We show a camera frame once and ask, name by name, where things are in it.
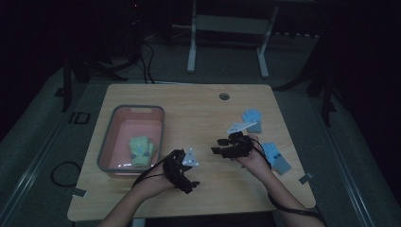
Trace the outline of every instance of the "dark background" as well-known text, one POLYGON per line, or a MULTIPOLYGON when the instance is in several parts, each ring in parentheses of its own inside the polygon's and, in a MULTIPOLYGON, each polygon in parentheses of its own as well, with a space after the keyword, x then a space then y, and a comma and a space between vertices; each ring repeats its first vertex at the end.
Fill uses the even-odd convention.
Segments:
MULTIPOLYGON (((141 36, 141 25, 145 23, 163 31, 169 39, 172 24, 190 25, 190 2, 2 1, 0 138, 19 119, 46 80, 62 67, 66 56, 78 51, 96 61, 109 61, 111 56, 138 51, 135 36, 141 36), (137 4, 133 8, 136 18, 130 12, 133 4, 137 4), (132 21, 139 24, 127 37, 132 21)), ((263 15, 252 8, 238 11, 228 2, 243 3, 214 1, 215 9, 243 16, 263 15)), ((395 193, 401 191, 397 176, 401 172, 401 140, 397 136, 401 130, 397 78, 401 76, 400 1, 280 4, 274 32, 321 37, 317 46, 323 47, 324 57, 332 62, 334 86, 355 118, 393 194, 401 201, 395 193)))

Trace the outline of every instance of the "blue object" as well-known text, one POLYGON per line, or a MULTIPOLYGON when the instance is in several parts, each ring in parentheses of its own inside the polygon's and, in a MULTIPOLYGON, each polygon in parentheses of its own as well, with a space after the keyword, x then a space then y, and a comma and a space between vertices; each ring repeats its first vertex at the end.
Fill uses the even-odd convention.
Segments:
POLYGON ((260 119, 262 118, 262 114, 256 109, 249 109, 246 110, 242 114, 242 120, 244 122, 256 122, 255 125, 250 126, 247 128, 248 133, 260 133, 262 132, 262 125, 260 119))
POLYGON ((291 169, 291 166, 287 160, 281 155, 274 143, 264 143, 262 148, 265 151, 265 155, 268 158, 271 168, 276 170, 280 175, 285 174, 291 169))

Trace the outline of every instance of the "table leg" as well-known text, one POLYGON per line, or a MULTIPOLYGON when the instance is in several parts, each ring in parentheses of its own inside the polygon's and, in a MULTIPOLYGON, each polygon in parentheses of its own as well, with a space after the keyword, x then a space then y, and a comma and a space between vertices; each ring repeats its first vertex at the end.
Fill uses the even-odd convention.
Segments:
POLYGON ((260 67, 260 73, 262 75, 262 78, 268 78, 269 77, 269 71, 268 71, 268 66, 266 65, 266 59, 265 59, 265 50, 266 47, 268 45, 268 41, 271 35, 271 30, 273 28, 274 25, 274 20, 277 16, 277 12, 278 12, 278 6, 276 6, 273 10, 273 13, 270 17, 270 22, 269 25, 267 27, 264 39, 263 39, 263 43, 256 48, 256 54, 257 54, 257 59, 259 60, 259 67, 260 67))
POLYGON ((191 46, 189 48, 188 66, 186 71, 188 73, 195 72, 195 59, 197 57, 197 0, 192 1, 192 26, 191 26, 191 46))

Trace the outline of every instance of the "plastic container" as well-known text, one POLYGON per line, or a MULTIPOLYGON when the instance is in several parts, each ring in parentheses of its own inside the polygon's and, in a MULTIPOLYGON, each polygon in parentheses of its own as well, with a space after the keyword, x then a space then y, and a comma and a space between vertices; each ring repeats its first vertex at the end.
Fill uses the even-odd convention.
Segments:
POLYGON ((159 106, 121 105, 114 109, 97 157, 97 166, 111 176, 137 175, 160 159, 165 110, 159 106), (146 136, 156 147, 148 166, 133 166, 132 138, 146 136))

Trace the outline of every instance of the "robotic hand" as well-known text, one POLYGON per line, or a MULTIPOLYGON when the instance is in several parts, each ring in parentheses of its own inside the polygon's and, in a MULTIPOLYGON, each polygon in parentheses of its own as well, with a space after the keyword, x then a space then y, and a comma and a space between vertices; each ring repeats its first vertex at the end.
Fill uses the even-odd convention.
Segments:
POLYGON ((214 154, 221 154, 223 158, 248 157, 253 149, 253 140, 241 131, 231 133, 228 139, 219 139, 220 146, 232 145, 228 148, 212 148, 214 154))
POLYGON ((166 178, 186 194, 190 193, 193 188, 197 187, 197 185, 200 184, 200 182, 191 182, 184 176, 185 171, 192 168, 191 166, 183 165, 184 157, 185 157, 185 152, 183 151, 183 149, 174 149, 164 159, 162 159, 153 167, 142 173, 133 183, 132 187, 134 187, 136 184, 140 183, 144 179, 152 177, 152 176, 147 176, 150 173, 150 171, 156 166, 163 164, 163 170, 166 175, 166 178))

